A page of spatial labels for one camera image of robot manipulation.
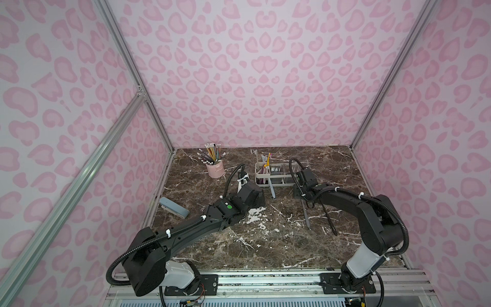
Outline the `grey blue toothbrush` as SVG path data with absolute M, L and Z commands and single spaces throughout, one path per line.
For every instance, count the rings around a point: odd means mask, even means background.
M 268 183 L 269 183 L 269 189 L 270 189 L 270 192 L 271 192 L 271 195 L 272 195 L 272 198 L 273 199 L 276 199 L 276 192 L 274 190 L 274 186 L 273 186 L 273 183 L 272 183 L 272 179 L 268 179 Z

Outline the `cream toothbrush holder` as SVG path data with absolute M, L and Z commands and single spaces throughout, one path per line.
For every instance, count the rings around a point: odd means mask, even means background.
M 260 187 L 269 188 L 268 179 L 270 178 L 272 179 L 274 188 L 294 185 L 288 163 L 271 164 L 264 174 L 260 173 L 262 166 L 263 162 L 257 162 L 254 165 L 254 180 Z M 263 184 L 259 184 L 259 179 L 264 179 Z

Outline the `black toothbrush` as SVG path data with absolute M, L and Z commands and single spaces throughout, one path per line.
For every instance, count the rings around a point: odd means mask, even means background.
M 322 204 L 322 208 L 323 208 L 323 211 L 324 211 L 325 216 L 327 218 L 327 222 L 329 224 L 329 227 L 331 228 L 332 234 L 334 236 L 338 236 L 339 233 L 336 230 L 336 227 L 335 227 L 335 225 L 333 223 L 333 220 L 331 219 L 331 216 L 329 215 L 329 212 L 328 212 L 328 210 L 327 210 L 327 208 L 326 208 L 326 206 L 324 204 Z

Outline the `dark grey toothbrush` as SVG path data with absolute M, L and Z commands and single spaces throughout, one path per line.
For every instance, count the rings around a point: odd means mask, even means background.
M 311 224 L 310 224 L 310 221 L 309 221 L 309 215 L 308 215 L 308 211 L 307 211 L 307 209 L 308 209 L 307 202 L 302 199 L 301 200 L 301 204 L 302 204 L 302 208 L 303 208 L 303 214 L 304 214 L 305 224 L 306 224 L 307 228 L 309 230 L 311 230 Z

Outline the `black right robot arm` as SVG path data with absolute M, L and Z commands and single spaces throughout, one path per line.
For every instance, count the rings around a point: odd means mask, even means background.
M 312 170 L 296 158 L 289 160 L 289 169 L 305 201 L 335 207 L 358 219 L 362 243 L 341 266 L 339 276 L 340 286 L 345 291 L 360 289 L 387 258 L 407 251 L 409 231 L 387 196 L 366 196 L 338 185 L 320 184 Z

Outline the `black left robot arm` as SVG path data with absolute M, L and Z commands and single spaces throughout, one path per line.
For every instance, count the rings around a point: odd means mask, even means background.
M 232 174 L 238 176 L 238 192 L 225 190 L 200 215 L 179 225 L 157 232 L 149 227 L 140 230 L 128 250 L 109 266 L 106 281 L 116 287 L 131 286 L 138 297 L 165 287 L 195 292 L 201 281 L 196 266 L 173 257 L 203 237 L 238 224 L 251 209 L 265 204 L 262 189 L 249 179 L 245 165 L 238 165 Z

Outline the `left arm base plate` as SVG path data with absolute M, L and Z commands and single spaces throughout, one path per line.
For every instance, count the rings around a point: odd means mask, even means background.
M 178 287 L 166 287 L 165 296 L 194 296 L 204 294 L 217 295 L 219 276 L 218 275 L 201 275 L 196 277 L 184 289 Z

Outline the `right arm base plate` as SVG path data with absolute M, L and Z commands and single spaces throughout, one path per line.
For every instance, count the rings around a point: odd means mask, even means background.
M 349 272 L 326 272 L 320 274 L 324 294 L 375 294 L 376 288 L 370 275 L 353 278 Z

